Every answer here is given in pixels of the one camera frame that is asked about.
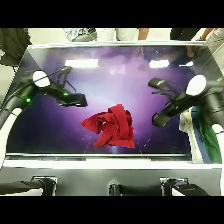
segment purple surface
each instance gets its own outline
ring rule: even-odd
[[[65,60],[97,58],[99,67],[73,69],[69,81],[84,93],[88,107],[64,108],[55,99],[37,96],[16,121],[10,133],[7,152],[17,153],[87,153],[87,154],[161,154],[190,153],[188,137],[179,131],[179,117],[165,128],[152,126],[152,115],[167,102],[165,96],[152,95],[148,82],[154,77],[168,79],[184,88],[194,75],[190,68],[151,69],[150,60],[159,59],[169,46],[145,46],[145,56],[133,56],[136,47],[54,48],[30,50],[23,64],[33,61],[48,74],[62,68]],[[21,77],[24,66],[16,74]],[[99,135],[81,126],[81,122],[108,107],[123,104],[132,113],[135,149],[103,147],[94,149]]]

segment crumpled red fabric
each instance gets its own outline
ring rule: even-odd
[[[100,138],[94,143],[95,148],[105,145],[135,148],[132,116],[124,110],[122,104],[108,108],[108,112],[97,113],[85,119],[81,125],[99,134]]]

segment red cloth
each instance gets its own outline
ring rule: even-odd
[[[95,148],[105,145],[123,146],[135,148],[132,117],[129,111],[125,111],[122,104],[110,107],[108,112],[102,112],[85,119],[82,122],[84,128],[99,134],[101,137],[94,143]]]

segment green fabric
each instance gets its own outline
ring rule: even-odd
[[[221,163],[221,153],[215,132],[213,131],[211,125],[206,122],[203,113],[198,107],[196,108],[196,111],[198,115],[200,133],[203,138],[208,155],[214,163]]]

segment robotic arm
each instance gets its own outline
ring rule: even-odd
[[[152,124],[157,127],[165,127],[170,119],[179,115],[192,106],[199,106],[206,121],[212,126],[220,147],[222,163],[224,163],[224,81],[209,81],[203,75],[193,77],[187,88],[180,94],[173,94],[167,85],[169,82],[154,78],[149,81],[150,87],[159,89],[163,95],[169,93],[169,102],[152,117]],[[220,180],[221,194],[224,195],[224,172]]]
[[[25,78],[20,81],[15,91],[3,102],[0,110],[0,168],[4,162],[6,145],[10,130],[17,117],[31,104],[33,98],[39,93],[49,95],[65,107],[77,106],[86,107],[87,101],[84,94],[76,93],[75,88],[68,82],[67,75],[72,67],[64,67],[60,71],[47,75],[43,71],[29,71]],[[56,82],[49,79],[50,76],[58,73]],[[65,84],[70,85],[75,93],[66,90]]]

